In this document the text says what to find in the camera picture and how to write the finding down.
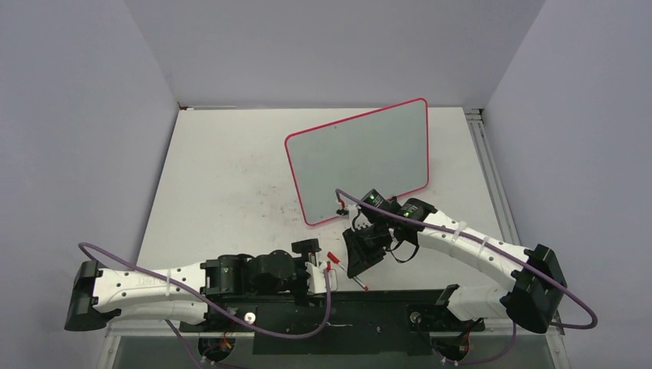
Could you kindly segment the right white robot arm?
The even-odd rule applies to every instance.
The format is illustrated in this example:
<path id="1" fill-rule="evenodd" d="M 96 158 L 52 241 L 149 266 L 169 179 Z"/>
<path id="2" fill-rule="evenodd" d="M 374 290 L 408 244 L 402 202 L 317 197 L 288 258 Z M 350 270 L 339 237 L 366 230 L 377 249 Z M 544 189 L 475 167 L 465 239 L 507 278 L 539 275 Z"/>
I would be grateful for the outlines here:
<path id="1" fill-rule="evenodd" d="M 479 318 L 509 318 L 543 334 L 564 296 L 567 283 L 553 250 L 492 238 L 422 200 L 409 198 L 400 204 L 371 190 L 361 203 L 343 204 L 336 213 L 350 222 L 344 239 L 351 278 L 407 243 L 416 250 L 445 254 L 494 281 L 488 287 L 447 287 L 434 309 L 436 322 L 445 329 Z"/>

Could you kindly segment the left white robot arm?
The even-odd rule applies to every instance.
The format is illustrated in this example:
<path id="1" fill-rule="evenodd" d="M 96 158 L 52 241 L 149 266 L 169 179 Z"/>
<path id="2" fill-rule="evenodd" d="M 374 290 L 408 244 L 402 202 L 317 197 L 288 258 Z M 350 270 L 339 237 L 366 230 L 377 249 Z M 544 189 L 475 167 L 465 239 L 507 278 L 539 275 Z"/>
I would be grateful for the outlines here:
<path id="1" fill-rule="evenodd" d="M 78 247 L 88 260 L 81 264 L 73 282 L 64 325 L 67 331 L 97 331 L 110 322 L 127 320 L 180 321 L 220 331 L 230 320 L 271 337 L 306 339 L 327 325 L 338 287 L 336 272 L 329 263 L 318 260 L 320 248 L 315 239 L 308 240 L 308 250 L 298 257 L 283 250 L 257 257 L 225 254 L 160 270 L 137 266 L 87 242 Z M 296 304 L 324 298 L 321 323 L 302 334 L 274 332 L 258 326 L 261 314 L 249 321 L 226 307 L 284 293 Z"/>

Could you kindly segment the pink framed whiteboard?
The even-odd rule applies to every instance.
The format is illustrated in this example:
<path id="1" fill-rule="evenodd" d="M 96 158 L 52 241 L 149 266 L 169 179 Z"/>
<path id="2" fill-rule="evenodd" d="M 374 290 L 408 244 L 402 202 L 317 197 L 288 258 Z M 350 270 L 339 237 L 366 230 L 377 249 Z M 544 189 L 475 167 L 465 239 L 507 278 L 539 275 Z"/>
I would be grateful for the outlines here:
<path id="1" fill-rule="evenodd" d="M 284 148 L 305 224 L 342 207 L 336 190 L 362 198 L 410 194 L 430 181 L 428 106 L 414 98 L 289 134 Z"/>

